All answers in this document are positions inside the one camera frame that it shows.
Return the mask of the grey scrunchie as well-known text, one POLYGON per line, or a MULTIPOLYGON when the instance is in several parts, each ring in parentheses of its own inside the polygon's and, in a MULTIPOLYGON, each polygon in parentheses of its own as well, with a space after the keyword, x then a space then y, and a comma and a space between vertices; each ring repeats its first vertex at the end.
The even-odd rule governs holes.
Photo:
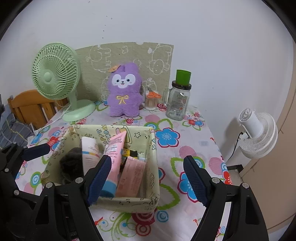
POLYGON ((80 147, 71 149, 60 160, 60 169, 63 184, 69 184, 76 178, 83 177, 82 149, 80 147))

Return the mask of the white cream tube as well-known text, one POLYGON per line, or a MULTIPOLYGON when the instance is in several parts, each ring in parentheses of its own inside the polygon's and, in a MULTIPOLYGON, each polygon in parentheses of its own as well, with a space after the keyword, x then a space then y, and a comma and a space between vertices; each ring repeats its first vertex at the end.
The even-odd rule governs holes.
POLYGON ((91 169, 95 168, 98 162, 100 161, 104 146, 97 142, 96 139, 90 137, 81 138, 81 147, 82 147, 82 166, 83 174, 91 169))

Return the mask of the pink sachet packet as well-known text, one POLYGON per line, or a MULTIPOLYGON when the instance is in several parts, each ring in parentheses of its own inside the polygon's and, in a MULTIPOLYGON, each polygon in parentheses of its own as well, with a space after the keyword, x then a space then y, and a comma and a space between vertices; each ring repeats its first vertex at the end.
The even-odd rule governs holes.
POLYGON ((128 156, 116 189, 115 197, 136 197, 142 183, 146 162, 128 156))

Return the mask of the pink blue cream tube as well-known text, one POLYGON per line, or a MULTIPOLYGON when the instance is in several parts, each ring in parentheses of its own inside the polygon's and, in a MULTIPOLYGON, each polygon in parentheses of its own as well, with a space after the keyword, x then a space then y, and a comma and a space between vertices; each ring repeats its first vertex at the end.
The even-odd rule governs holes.
POLYGON ((100 196, 102 197, 115 197, 119 181, 122 149, 124 148, 125 137, 126 131, 115 135, 110 139, 109 144, 105 148, 104 154, 111 158, 111 170, 100 192, 100 196))

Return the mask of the cartoon keychain charm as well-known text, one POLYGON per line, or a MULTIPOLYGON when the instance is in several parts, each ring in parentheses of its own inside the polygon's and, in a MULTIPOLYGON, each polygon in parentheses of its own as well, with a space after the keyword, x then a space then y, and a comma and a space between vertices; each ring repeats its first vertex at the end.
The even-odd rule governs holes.
POLYGON ((121 166, 124 166, 128 157, 136 158, 141 161, 146 161, 145 157, 142 154, 139 154, 137 151, 123 148, 121 151, 121 166))

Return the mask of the grey plaid pillow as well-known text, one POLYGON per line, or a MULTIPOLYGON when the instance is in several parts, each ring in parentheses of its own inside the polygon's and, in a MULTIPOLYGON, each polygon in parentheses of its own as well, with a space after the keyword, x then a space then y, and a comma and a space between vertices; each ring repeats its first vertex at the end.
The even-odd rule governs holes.
POLYGON ((1 114, 1 150, 13 143, 21 147, 26 146, 34 137, 31 127, 20 122, 11 112, 8 104, 4 108, 1 114))

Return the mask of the wooden chair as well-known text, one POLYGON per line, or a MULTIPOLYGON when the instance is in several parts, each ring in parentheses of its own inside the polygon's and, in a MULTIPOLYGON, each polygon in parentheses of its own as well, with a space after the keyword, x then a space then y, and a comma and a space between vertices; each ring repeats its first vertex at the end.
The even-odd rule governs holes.
POLYGON ((37 90, 28 90, 9 97, 11 112, 22 123, 32 124, 34 128, 42 128, 68 103, 68 99, 51 100, 42 96, 37 90))

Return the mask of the floral tablecloth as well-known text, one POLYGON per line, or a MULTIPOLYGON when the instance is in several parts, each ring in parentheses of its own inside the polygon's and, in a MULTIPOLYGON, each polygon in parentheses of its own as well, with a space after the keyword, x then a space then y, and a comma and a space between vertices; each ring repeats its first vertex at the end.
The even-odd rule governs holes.
POLYGON ((166 117, 166 107, 143 109, 136 118, 111 118, 108 106, 96 102, 92 115, 79 120, 78 125, 150 126, 156 131, 152 147, 157 151, 160 200, 151 214, 113 212, 91 207, 90 211, 105 240, 190 240, 195 233, 205 207, 190 186, 183 169, 183 159, 191 155, 211 176, 226 184, 230 175, 203 116, 195 107, 188 107, 182 121, 166 117))

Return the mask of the white circulator fan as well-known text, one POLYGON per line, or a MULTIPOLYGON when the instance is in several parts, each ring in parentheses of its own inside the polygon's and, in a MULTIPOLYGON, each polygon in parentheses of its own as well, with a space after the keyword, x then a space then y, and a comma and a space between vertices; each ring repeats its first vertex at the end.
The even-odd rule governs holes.
POLYGON ((238 116, 245 132, 239 145, 243 155, 249 159, 260 159, 268 155, 278 140, 278 127, 269 113, 256 113, 246 108, 238 116))

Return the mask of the yellow cartoon fabric box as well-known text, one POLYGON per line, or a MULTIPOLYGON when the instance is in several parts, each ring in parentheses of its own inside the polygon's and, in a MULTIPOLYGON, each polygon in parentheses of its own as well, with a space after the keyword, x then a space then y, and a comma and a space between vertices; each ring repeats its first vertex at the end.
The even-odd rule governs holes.
POLYGON ((145 176, 142 179, 140 189, 144 196, 141 197, 99 197, 95 206, 127 213, 149 213, 156 209, 159 198, 159 171, 157 151, 155 145, 154 130, 147 126, 116 126, 116 125, 72 125, 63 134, 60 143, 48 158, 47 166, 41 174, 41 183, 46 185, 53 182, 61 185, 63 177, 60 169, 60 159, 74 147, 81 145, 81 138, 86 136, 97 140, 99 149, 102 152, 109 144, 110 138, 126 131, 125 147, 144 154, 145 176))

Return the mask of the purple plush bunny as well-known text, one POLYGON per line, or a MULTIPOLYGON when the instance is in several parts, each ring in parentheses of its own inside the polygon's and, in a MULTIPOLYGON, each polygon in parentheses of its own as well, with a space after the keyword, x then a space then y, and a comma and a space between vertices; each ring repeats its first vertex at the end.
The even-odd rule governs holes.
POLYGON ((109 115, 125 115, 130 118, 138 116, 140 105, 144 102, 144 97, 140 94, 141 86, 142 78, 135 63, 129 62, 116 67, 107 82, 109 115))

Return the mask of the toothpick jar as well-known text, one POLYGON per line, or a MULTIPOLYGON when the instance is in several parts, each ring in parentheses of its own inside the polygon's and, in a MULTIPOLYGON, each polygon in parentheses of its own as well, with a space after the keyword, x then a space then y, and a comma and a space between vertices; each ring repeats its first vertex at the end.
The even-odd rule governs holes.
POLYGON ((148 90, 145 91, 145 102, 144 106, 147 110, 155 110, 159 103, 160 98, 147 98, 148 90))

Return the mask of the orange small scissors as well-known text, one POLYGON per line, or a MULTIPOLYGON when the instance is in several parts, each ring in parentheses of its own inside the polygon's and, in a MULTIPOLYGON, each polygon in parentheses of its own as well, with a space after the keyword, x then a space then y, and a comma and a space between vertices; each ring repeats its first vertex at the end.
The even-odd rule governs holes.
POLYGON ((158 93, 156 93, 155 91, 153 91, 151 88, 147 88, 148 89, 148 94, 147 94, 147 98, 161 98, 162 96, 158 93))

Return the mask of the glass mason jar mug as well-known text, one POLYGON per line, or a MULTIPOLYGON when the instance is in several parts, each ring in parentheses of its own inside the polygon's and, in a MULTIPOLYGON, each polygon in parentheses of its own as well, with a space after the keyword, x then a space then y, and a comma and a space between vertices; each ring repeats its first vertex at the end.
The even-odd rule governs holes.
POLYGON ((171 88, 163 92, 162 101, 166 106, 166 116, 172 120, 181 121, 189 103, 191 84, 180 85, 176 81, 171 83, 171 88))

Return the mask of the green cartoon mat board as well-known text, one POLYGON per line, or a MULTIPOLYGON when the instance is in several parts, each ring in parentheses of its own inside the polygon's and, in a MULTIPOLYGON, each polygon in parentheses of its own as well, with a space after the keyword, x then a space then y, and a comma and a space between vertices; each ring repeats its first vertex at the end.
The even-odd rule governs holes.
POLYGON ((144 88, 160 94, 169 87, 174 46, 163 43, 108 43, 76 50, 80 60, 81 78, 77 98, 106 101, 110 68, 133 62, 138 66, 144 88))

